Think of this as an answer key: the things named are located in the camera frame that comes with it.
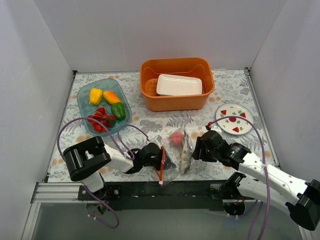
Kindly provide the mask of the clear zip top bag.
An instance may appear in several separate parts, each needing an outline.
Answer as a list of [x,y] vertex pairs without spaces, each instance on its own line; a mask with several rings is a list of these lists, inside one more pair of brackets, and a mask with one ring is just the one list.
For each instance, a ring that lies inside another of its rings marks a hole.
[[169,136],[172,133],[174,133],[174,132],[184,133],[184,130],[189,135],[189,141],[192,145],[192,151],[194,152],[195,141],[192,140],[191,135],[189,134],[188,129],[185,126],[182,126],[178,129],[174,130],[170,134],[166,135],[165,137],[162,137],[161,149],[163,150],[163,154],[162,154],[161,168],[160,168],[160,171],[158,171],[158,170],[155,171],[158,176],[158,184],[161,187],[176,180],[176,178],[178,178],[179,176],[184,175],[181,173],[181,170],[180,170],[181,153],[182,153],[183,146],[180,146],[180,147],[172,146],[169,141]]

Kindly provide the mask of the yellow fake bell pepper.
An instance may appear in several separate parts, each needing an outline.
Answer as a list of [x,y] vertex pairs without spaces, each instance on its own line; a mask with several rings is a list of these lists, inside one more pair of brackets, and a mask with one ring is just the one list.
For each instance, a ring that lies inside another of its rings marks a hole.
[[89,102],[92,105],[99,105],[103,98],[103,90],[100,88],[92,88],[89,93]]

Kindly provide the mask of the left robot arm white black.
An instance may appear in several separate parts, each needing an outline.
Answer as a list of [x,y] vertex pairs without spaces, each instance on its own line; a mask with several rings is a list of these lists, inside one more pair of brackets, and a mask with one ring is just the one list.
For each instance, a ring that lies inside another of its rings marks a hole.
[[101,200],[107,193],[99,173],[103,167],[125,174],[135,174],[144,167],[153,167],[162,181],[166,152],[159,141],[154,139],[141,149],[131,149],[128,154],[129,158],[126,158],[119,150],[105,144],[100,136],[96,136],[65,149],[63,159],[70,179],[81,182],[95,200]]

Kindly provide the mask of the orange yellow fake mango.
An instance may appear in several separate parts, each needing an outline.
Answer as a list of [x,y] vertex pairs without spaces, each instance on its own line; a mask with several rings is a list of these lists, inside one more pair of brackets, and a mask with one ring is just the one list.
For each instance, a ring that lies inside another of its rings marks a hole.
[[121,103],[121,99],[112,91],[106,90],[103,92],[103,97],[110,104],[114,105],[116,103]]

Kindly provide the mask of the green fake bell pepper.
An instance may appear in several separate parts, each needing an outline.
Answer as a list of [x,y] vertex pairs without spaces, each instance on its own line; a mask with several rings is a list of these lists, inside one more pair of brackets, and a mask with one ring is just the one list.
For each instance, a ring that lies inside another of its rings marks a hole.
[[117,120],[122,121],[126,118],[125,108],[121,102],[113,104],[110,109]]

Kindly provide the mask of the red fake strawberries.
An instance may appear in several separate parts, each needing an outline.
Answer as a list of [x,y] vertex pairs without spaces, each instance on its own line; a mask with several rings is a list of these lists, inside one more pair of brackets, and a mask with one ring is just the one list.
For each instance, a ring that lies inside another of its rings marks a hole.
[[[107,110],[103,106],[96,109],[96,111],[92,115],[88,115],[87,117],[97,120],[98,122],[100,122],[102,125],[104,125],[109,129],[113,128],[117,122],[116,117],[112,114],[108,114]],[[88,122],[91,123],[91,125],[93,126],[93,130],[96,133],[106,132],[105,128],[102,127],[97,122],[95,122],[94,120],[89,120]]]

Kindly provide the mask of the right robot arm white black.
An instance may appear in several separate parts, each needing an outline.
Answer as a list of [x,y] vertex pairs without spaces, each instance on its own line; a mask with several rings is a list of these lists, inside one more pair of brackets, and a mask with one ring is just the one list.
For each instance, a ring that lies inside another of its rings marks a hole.
[[223,196],[249,197],[269,203],[289,214],[299,226],[314,231],[320,222],[320,182],[296,178],[264,164],[247,147],[228,144],[216,131],[198,137],[192,154],[195,160],[220,162],[236,171],[221,187]]

